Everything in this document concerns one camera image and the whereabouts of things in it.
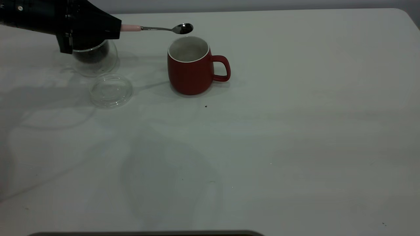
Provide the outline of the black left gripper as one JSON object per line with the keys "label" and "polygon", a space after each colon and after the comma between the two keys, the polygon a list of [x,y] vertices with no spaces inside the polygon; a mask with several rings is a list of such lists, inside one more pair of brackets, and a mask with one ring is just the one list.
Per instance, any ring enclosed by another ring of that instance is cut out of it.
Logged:
{"label": "black left gripper", "polygon": [[[72,33],[69,10],[72,6]],[[39,32],[55,35],[61,53],[87,50],[107,39],[119,39],[122,21],[88,0],[37,0]]]}

